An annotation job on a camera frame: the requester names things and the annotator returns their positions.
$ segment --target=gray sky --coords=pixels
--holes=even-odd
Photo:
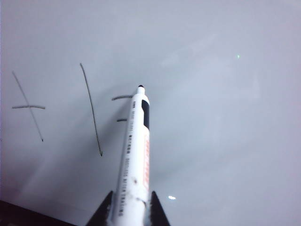
[[[301,225],[300,40],[299,0],[2,0],[1,199],[85,225],[116,189],[111,98],[143,84],[171,225]]]

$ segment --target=dark surface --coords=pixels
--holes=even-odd
[[[9,223],[18,226],[73,226],[46,215],[0,201],[0,226]]]

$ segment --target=model rocket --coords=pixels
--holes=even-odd
[[[169,226],[155,192],[149,202],[150,101],[140,85],[131,98],[117,190],[87,226]]]

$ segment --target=rocket body tube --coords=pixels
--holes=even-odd
[[[143,226],[149,192],[149,106],[143,86],[132,97],[111,221]]]

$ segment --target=black rocket fin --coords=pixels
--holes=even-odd
[[[106,219],[108,218],[110,212],[112,196],[113,191],[110,191],[86,226],[107,226]]]
[[[157,194],[153,191],[150,200],[151,226],[170,226]]]

